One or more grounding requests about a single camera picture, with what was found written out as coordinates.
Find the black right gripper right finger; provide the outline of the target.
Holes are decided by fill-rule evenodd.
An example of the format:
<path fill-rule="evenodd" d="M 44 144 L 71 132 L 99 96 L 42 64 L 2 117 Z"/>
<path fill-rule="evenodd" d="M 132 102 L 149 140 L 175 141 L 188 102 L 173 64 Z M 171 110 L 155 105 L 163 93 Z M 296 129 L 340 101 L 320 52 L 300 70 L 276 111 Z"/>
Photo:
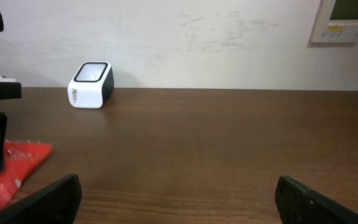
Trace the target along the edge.
<path fill-rule="evenodd" d="M 358 213 L 287 175 L 278 180 L 275 204 L 286 224 L 358 224 Z"/>

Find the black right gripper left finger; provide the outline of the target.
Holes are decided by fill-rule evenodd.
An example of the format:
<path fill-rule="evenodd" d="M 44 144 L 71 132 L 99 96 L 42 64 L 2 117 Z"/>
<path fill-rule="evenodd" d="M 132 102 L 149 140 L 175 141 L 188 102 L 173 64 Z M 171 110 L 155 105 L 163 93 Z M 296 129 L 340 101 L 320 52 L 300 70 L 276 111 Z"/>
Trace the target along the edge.
<path fill-rule="evenodd" d="M 0 224 L 72 224 L 81 198 L 79 177 L 70 174 L 0 210 Z"/>

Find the red snack bag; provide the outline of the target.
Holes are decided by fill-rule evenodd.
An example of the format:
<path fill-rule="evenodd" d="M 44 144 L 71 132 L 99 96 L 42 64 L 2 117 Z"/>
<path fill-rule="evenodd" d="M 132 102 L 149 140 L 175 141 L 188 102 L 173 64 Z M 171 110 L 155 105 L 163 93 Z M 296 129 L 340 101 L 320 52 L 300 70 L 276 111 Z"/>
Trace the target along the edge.
<path fill-rule="evenodd" d="M 5 141 L 4 169 L 0 172 L 0 210 L 10 203 L 28 176 L 51 152 L 49 144 Z"/>

